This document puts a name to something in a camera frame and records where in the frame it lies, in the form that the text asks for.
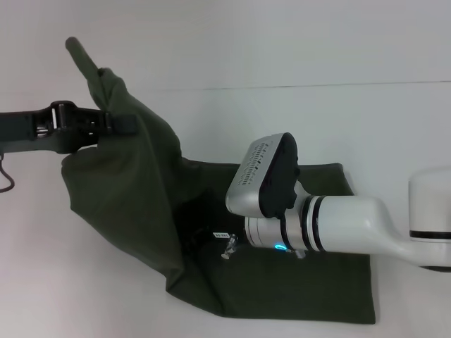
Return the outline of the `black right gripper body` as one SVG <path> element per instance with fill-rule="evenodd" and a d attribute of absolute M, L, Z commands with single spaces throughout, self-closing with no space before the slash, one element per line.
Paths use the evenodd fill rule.
<path fill-rule="evenodd" d="M 247 245 L 245 218 L 229 213 L 224 206 L 184 204 L 175 211 L 175 227 L 184 254 L 195 255 L 205 244 L 227 243 L 236 238 L 236 246 Z"/>

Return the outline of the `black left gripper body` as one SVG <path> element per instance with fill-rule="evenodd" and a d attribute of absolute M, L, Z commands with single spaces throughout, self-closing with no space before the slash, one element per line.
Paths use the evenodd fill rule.
<path fill-rule="evenodd" d="M 55 101 L 36 111 L 1 113 L 1 141 L 15 142 L 45 137 L 58 128 L 58 110 L 76 108 L 72 101 Z"/>

